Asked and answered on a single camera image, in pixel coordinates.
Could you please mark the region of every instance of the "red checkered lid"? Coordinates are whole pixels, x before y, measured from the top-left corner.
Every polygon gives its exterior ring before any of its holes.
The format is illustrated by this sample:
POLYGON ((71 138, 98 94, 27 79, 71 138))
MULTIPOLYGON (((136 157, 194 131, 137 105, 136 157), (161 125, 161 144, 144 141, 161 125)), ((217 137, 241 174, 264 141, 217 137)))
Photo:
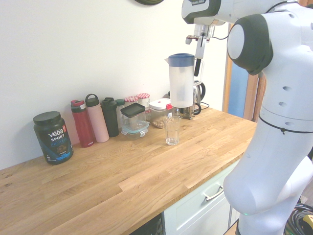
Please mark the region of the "red checkered lid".
POLYGON ((141 93, 137 95, 138 99, 146 99, 149 98, 150 95, 148 93, 141 93))
POLYGON ((135 101, 138 101, 138 97, 137 96, 129 96, 129 97, 126 97, 124 100, 125 100, 125 102, 135 102, 135 101))

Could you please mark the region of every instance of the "label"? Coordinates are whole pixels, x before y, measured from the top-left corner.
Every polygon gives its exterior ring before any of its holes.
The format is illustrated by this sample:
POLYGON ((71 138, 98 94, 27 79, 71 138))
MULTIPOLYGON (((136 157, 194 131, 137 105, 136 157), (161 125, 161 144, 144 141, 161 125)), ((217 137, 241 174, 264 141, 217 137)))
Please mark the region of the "label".
POLYGON ((193 6, 199 5, 199 4, 204 4, 206 0, 189 0, 193 6))
POLYGON ((36 132, 36 135, 48 162, 57 162, 72 155, 73 147, 65 125, 50 132, 36 132))

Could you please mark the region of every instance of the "water bottle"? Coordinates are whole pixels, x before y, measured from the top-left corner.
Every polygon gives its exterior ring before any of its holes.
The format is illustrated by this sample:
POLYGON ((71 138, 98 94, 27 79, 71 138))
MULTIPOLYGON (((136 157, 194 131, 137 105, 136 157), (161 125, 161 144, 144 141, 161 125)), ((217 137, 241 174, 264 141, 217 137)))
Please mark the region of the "water bottle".
POLYGON ((118 130, 121 132, 124 126, 121 109, 125 108, 125 101, 123 99, 117 99, 116 102, 117 102, 117 108, 116 108, 117 124, 118 124, 118 130))
POLYGON ((96 141, 98 143, 108 141, 110 137, 98 97, 95 94, 89 94, 86 96, 85 102, 96 141))
POLYGON ((117 102, 114 101, 113 98, 105 98, 102 103, 102 112, 104 115, 104 120, 107 124, 107 129, 110 137, 118 136, 118 123, 117 123, 117 115, 116 108, 117 102))
POLYGON ((72 100, 70 107, 81 147, 87 148, 92 146, 94 137, 85 102, 83 100, 72 100))

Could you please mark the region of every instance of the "power cord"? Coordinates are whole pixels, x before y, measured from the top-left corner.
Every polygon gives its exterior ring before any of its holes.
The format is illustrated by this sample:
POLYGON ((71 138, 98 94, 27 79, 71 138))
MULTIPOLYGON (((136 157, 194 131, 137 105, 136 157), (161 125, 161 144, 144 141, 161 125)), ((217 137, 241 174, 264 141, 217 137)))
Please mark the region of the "power cord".
POLYGON ((211 38, 215 38, 215 39, 218 39, 218 40, 224 40, 224 39, 228 38, 228 35, 227 35, 227 37, 224 37, 224 38, 217 38, 217 37, 211 37, 211 38))
POLYGON ((313 207, 298 203, 294 209, 287 221, 284 233, 286 235, 312 235, 313 229, 307 222, 303 221, 303 218, 307 215, 313 215, 313 207))
POLYGON ((203 109, 207 109, 207 108, 209 108, 209 107, 210 107, 210 105, 209 105, 209 104, 204 103, 204 102, 202 102, 202 101, 201 101, 201 104, 205 104, 205 105, 207 105, 207 107, 205 107, 205 108, 203 108, 203 109))

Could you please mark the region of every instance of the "black container lid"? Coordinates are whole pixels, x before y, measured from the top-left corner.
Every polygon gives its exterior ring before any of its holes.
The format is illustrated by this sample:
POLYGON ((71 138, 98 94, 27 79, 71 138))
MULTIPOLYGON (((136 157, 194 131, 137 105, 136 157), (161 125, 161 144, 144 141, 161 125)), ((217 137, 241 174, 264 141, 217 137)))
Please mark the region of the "black container lid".
POLYGON ((95 94, 89 94, 86 96, 85 103, 87 107, 93 107, 100 104, 100 101, 98 99, 98 96, 96 96, 95 94))
POLYGON ((123 100, 123 99, 117 99, 116 102, 117 102, 118 106, 125 104, 125 100, 123 100))
POLYGON ((102 109, 105 111, 116 110, 117 103, 113 98, 105 98, 101 103, 102 109))
POLYGON ((33 121, 36 125, 47 125, 52 124, 61 120, 61 114, 57 111, 46 112, 43 114, 38 114, 33 118, 33 121))
POLYGON ((86 105, 83 100, 72 100, 70 102, 70 108, 73 113, 81 113, 86 110, 86 105))
POLYGON ((131 105, 125 107, 125 108, 122 108, 121 112, 126 117, 133 118, 137 114, 140 114, 140 113, 144 112, 145 109, 146 109, 145 106, 143 106, 141 104, 138 104, 138 103, 134 103, 134 104, 131 104, 131 105))

